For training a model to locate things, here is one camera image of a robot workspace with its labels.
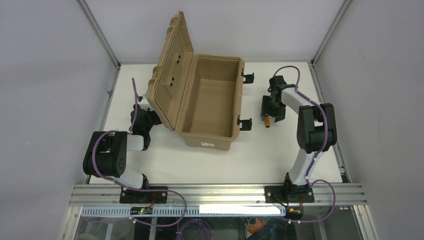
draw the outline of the label on case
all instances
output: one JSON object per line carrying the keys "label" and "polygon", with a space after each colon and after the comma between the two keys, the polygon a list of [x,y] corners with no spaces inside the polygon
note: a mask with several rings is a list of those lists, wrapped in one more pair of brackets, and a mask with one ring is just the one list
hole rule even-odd
{"label": "label on case", "polygon": [[213,147],[215,144],[209,142],[201,142],[201,145],[205,147]]}

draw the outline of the orange handle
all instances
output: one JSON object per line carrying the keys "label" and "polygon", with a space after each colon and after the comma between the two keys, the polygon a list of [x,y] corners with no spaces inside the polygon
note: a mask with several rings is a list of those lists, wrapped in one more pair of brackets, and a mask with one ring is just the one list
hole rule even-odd
{"label": "orange handle", "polygon": [[269,117],[265,117],[265,127],[266,128],[269,128],[269,127],[271,127],[271,123],[270,123],[270,118]]}

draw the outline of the open case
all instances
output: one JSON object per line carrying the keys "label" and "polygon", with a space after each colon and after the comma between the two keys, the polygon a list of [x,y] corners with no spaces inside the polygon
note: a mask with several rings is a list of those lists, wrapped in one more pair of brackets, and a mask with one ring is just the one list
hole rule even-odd
{"label": "open case", "polygon": [[188,146],[229,150],[240,130],[252,129],[252,119],[240,120],[243,83],[254,78],[244,75],[244,67],[240,57],[194,56],[180,11],[171,19],[146,99]]}

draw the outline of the gray wall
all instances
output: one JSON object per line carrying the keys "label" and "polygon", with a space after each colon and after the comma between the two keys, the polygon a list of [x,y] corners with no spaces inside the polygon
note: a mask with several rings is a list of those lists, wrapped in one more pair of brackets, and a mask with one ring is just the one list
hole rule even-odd
{"label": "gray wall", "polygon": [[58,237],[113,75],[75,0],[1,1],[1,239]]}
{"label": "gray wall", "polygon": [[423,239],[424,1],[354,0],[317,66],[381,239]]}
{"label": "gray wall", "polygon": [[343,0],[86,0],[120,62],[156,63],[183,11],[196,54],[310,60]]}

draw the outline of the case lid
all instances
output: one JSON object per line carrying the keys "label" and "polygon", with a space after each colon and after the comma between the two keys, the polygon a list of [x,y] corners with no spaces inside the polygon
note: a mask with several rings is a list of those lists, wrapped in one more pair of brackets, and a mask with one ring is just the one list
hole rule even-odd
{"label": "case lid", "polygon": [[146,99],[162,124],[175,130],[183,93],[193,58],[193,46],[182,11],[170,22],[165,45],[153,76],[148,82]]}

